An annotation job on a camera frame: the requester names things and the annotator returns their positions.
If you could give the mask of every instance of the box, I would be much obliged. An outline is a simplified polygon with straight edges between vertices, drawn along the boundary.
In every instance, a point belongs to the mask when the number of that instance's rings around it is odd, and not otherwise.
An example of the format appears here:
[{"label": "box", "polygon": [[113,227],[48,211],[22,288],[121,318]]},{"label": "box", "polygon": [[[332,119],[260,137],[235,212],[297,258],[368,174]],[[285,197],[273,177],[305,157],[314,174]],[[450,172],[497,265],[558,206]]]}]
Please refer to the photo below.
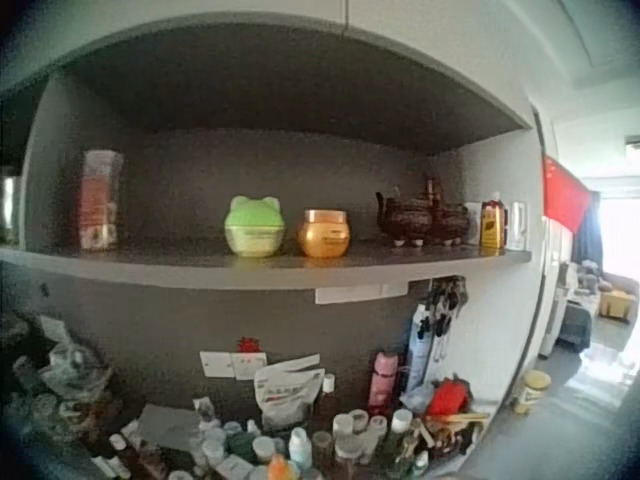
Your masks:
[{"label": "box", "polygon": [[634,295],[629,295],[620,290],[602,292],[600,295],[600,315],[629,321],[632,307],[636,301],[637,299]]}]

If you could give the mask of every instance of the shelf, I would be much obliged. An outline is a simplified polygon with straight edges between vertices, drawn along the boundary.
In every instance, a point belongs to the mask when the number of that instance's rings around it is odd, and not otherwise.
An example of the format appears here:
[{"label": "shelf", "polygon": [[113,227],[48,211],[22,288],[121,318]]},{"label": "shelf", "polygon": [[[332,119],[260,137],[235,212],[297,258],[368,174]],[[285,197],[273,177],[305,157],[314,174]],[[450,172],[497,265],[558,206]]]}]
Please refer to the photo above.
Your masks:
[{"label": "shelf", "polygon": [[174,27],[98,49],[64,69],[151,132],[320,133],[434,154],[522,128],[486,92],[426,56],[417,61],[310,28]]},{"label": "shelf", "polygon": [[122,249],[101,253],[31,253],[0,250],[0,260],[88,280],[204,290],[300,290],[389,284],[506,267],[531,261],[526,251],[477,247],[391,248],[374,242],[352,245],[337,259],[297,253],[239,258],[219,244],[193,242],[180,248]]}]

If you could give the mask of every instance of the yellow container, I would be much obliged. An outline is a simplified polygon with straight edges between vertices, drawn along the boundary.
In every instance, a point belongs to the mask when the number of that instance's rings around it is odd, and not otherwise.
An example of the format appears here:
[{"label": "yellow container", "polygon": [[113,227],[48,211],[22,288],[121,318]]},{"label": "yellow container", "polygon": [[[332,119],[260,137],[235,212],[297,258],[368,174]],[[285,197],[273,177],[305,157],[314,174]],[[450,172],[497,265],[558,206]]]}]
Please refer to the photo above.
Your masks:
[{"label": "yellow container", "polygon": [[341,210],[306,210],[298,231],[298,243],[305,255],[314,258],[339,257],[349,247],[347,213]]},{"label": "yellow container", "polygon": [[551,385],[551,377],[540,370],[530,370],[524,376],[524,384],[513,404],[513,411],[524,415],[538,403]]}]

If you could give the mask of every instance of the yellow bottle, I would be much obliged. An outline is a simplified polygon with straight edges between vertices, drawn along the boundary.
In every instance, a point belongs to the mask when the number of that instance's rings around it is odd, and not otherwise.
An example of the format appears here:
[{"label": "yellow bottle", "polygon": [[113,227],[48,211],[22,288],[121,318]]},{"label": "yellow bottle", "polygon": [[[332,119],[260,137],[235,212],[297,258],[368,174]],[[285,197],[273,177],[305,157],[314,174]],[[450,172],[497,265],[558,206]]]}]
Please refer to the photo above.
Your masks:
[{"label": "yellow bottle", "polygon": [[485,248],[503,248],[505,245],[505,210],[500,194],[494,193],[493,199],[482,202],[480,246]]}]

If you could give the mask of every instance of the curtain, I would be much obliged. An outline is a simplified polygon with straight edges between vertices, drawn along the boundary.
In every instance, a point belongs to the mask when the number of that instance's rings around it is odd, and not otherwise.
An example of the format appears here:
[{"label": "curtain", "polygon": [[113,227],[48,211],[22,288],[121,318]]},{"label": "curtain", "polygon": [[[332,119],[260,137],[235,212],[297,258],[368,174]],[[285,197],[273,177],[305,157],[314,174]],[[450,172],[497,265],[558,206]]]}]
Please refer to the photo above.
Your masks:
[{"label": "curtain", "polygon": [[578,233],[573,237],[571,261],[580,265],[583,260],[598,264],[602,271],[602,231],[600,230],[600,192],[591,192],[591,200]]}]

